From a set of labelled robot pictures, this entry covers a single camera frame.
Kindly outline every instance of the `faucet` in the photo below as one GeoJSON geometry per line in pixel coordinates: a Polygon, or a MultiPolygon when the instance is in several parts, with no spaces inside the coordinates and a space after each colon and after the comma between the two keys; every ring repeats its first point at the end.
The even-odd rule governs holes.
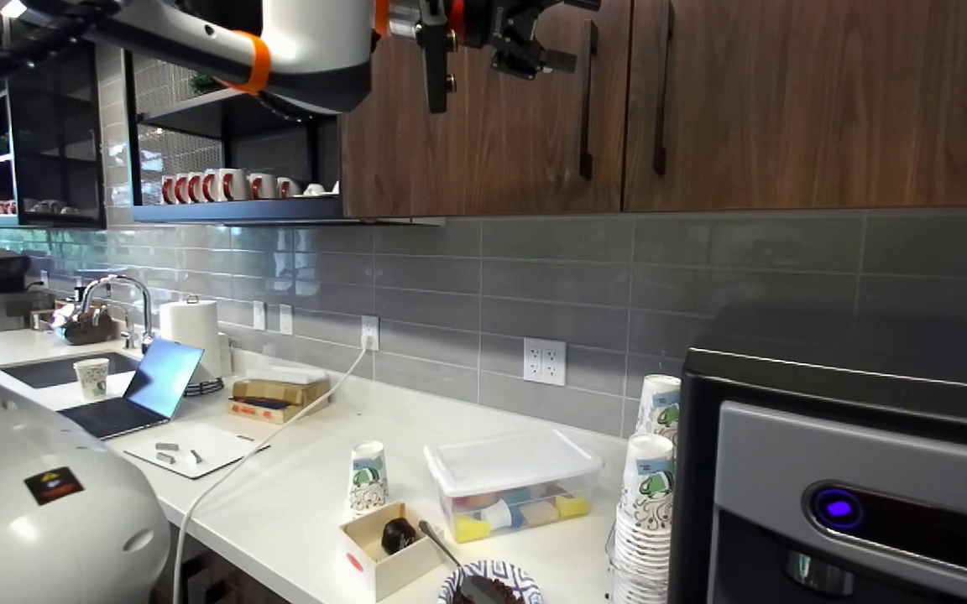
{"type": "Polygon", "coordinates": [[[93,278],[93,281],[83,284],[81,305],[90,301],[90,290],[93,290],[93,289],[107,289],[107,290],[110,290],[116,281],[129,281],[129,284],[133,284],[133,289],[142,290],[146,331],[142,331],[142,341],[133,341],[133,335],[129,335],[129,337],[124,337],[124,348],[142,345],[142,351],[147,351],[147,345],[151,345],[151,337],[156,337],[156,328],[151,328],[151,290],[147,290],[147,284],[146,284],[142,278],[133,278],[133,275],[129,275],[129,272],[101,275],[101,278],[93,278]]]}

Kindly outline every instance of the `white robot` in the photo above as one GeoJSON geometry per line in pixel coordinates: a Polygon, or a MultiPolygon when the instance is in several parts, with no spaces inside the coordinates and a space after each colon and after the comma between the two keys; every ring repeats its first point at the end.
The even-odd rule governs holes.
{"type": "Polygon", "coordinates": [[[139,467],[0,388],[0,599],[147,599],[167,549],[139,467]]]}
{"type": "MultiPolygon", "coordinates": [[[[5,48],[0,76],[81,35],[215,74],[270,104],[346,115],[371,95],[382,34],[418,35],[431,109],[448,107],[454,48],[492,48],[520,76],[571,70],[533,39],[561,0],[267,0],[261,35],[183,12],[171,0],[25,0],[44,35],[5,48]]],[[[147,599],[167,523],[147,478],[74,422],[0,388],[0,599],[147,599]]]]}

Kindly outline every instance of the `blue light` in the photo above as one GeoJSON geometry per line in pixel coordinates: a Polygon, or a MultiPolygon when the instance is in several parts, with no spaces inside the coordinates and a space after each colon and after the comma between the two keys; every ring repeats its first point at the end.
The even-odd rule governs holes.
{"type": "Polygon", "coordinates": [[[850,499],[830,499],[826,516],[847,521],[847,516],[853,516],[853,504],[850,499]]]}
{"type": "Polygon", "coordinates": [[[830,529],[850,534],[864,523],[864,505],[850,491],[820,485],[808,504],[808,513],[830,529]]]}

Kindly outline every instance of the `robotic arm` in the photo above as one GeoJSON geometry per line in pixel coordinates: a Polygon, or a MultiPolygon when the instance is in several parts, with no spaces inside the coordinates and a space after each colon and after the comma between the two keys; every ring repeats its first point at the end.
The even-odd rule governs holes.
{"type": "Polygon", "coordinates": [[[0,51],[0,76],[81,35],[196,68],[245,95],[302,109],[346,115],[371,95],[376,35],[418,35],[427,55],[431,109],[448,109],[454,48],[493,48],[493,68],[533,76],[574,70],[571,53],[533,39],[536,16],[561,0],[267,0],[261,35],[224,31],[171,0],[25,0],[44,23],[38,44],[0,51]]]}

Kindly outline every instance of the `sink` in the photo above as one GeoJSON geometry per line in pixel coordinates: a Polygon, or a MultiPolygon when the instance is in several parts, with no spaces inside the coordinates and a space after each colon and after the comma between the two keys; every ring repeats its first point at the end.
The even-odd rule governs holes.
{"type": "Polygon", "coordinates": [[[0,366],[0,373],[19,379],[32,388],[48,388],[48,384],[62,384],[62,382],[74,382],[74,361],[83,357],[107,357],[107,373],[133,373],[139,357],[119,354],[119,351],[104,351],[104,354],[67,354],[67,357],[44,357],[44,361],[25,361],[25,366],[0,366]]]}

